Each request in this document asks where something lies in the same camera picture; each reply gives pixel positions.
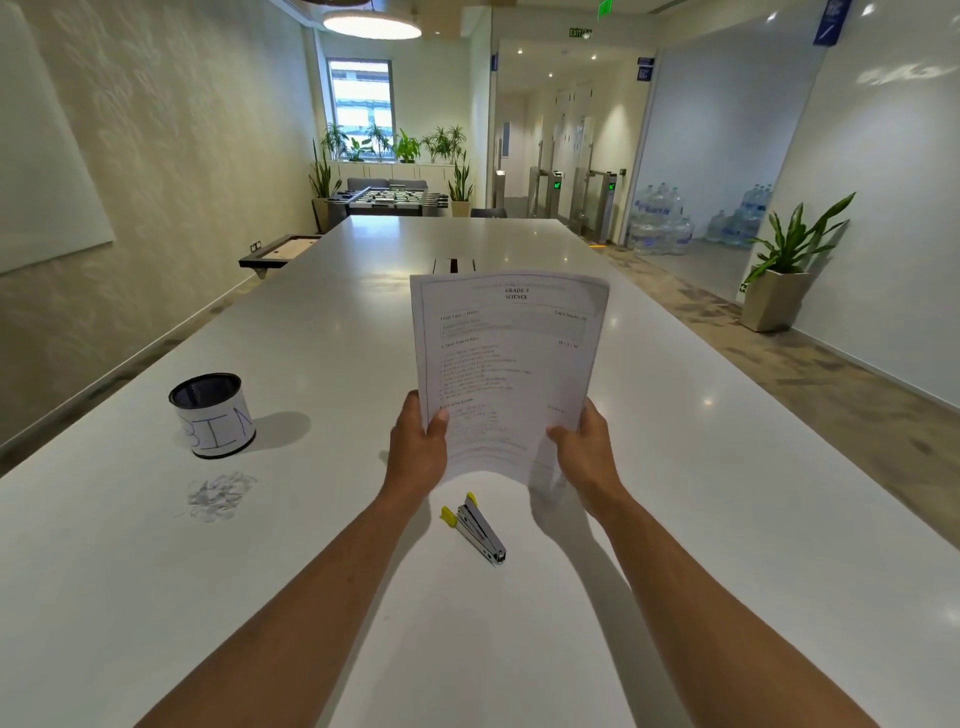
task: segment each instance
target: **blue sign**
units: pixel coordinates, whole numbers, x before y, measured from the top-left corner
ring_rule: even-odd
[[[836,45],[840,39],[840,31],[843,30],[843,24],[847,20],[847,13],[850,12],[850,5],[853,0],[828,0],[827,9],[824,10],[824,16],[820,20],[820,28],[817,29],[817,36],[813,39],[814,45]]]

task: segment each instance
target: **ceiling light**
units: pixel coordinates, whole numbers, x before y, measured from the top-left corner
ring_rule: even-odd
[[[421,31],[409,20],[374,11],[335,11],[324,15],[324,28],[342,36],[374,40],[409,40]]]

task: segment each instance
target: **white table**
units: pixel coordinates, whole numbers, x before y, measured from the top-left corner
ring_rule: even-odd
[[[609,280],[590,394],[627,486],[881,725],[956,724],[960,554],[559,223],[391,217],[348,218],[0,480],[0,723],[130,725],[370,502],[416,386],[407,277],[457,256]],[[166,396],[209,371],[267,419],[207,462]],[[259,481],[235,517],[193,518],[189,484],[234,471]],[[500,568],[437,518],[467,490]],[[512,481],[446,484],[322,724],[686,725],[598,543],[567,558]]]

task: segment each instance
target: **whiteboard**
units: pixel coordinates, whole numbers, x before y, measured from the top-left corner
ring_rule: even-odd
[[[0,273],[114,239],[19,6],[0,0]]]

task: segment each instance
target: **forearm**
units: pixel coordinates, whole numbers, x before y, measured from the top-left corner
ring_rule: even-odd
[[[418,503],[378,497],[141,726],[312,726]]]
[[[630,499],[599,515],[699,728],[876,725]]]

